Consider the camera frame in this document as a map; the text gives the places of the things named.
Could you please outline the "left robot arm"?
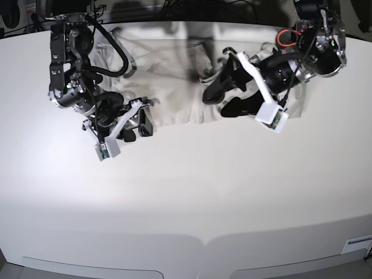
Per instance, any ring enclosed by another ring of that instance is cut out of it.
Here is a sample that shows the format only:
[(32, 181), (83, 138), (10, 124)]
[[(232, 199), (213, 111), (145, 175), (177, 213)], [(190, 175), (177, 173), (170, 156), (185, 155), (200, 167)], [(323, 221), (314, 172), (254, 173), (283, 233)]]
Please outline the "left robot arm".
[[(332, 1), (294, 1), (299, 19), (292, 28), (281, 30), (276, 37), (277, 47), (271, 55), (248, 58), (257, 67), (273, 97), (282, 108), (288, 102), (291, 88), (308, 82), (314, 76), (329, 77), (346, 66), (346, 35)], [(290, 33), (291, 42), (284, 43), (282, 34)], [(245, 92), (253, 80), (238, 60), (238, 52), (231, 47), (223, 50), (228, 59), (211, 85), (204, 90), (206, 105), (222, 103), (225, 93), (239, 88)], [(233, 97), (221, 109), (223, 117), (257, 115), (264, 102), (260, 90), (242, 99)]]

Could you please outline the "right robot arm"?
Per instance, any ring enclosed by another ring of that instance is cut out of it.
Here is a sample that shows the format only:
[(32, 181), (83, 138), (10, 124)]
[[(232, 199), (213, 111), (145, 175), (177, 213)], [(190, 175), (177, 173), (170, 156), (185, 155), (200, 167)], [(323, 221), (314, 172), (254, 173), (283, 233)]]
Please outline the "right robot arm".
[[(48, 98), (56, 106), (73, 108), (86, 117), (82, 129), (92, 132), (98, 143), (111, 135), (119, 121), (129, 114), (135, 99), (128, 102), (118, 92), (106, 91), (99, 84), (104, 77), (120, 77), (129, 68), (129, 60), (114, 38), (87, 13), (69, 13), (54, 17), (51, 26), (51, 64)], [(94, 46), (93, 25), (121, 58), (117, 71), (91, 64)]]

